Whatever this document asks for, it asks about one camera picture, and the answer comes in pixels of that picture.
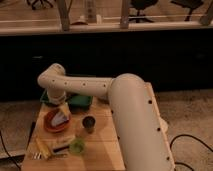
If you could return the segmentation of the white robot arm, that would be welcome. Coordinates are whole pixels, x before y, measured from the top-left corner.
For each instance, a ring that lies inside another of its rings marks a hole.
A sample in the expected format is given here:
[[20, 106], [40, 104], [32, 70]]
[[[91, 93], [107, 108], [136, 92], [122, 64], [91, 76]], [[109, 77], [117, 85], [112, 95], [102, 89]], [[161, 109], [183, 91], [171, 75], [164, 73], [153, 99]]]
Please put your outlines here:
[[174, 171], [163, 120], [139, 76], [72, 77], [65, 74], [62, 65], [54, 63], [38, 76], [37, 82], [56, 105], [65, 101], [68, 92], [108, 101], [126, 171]]

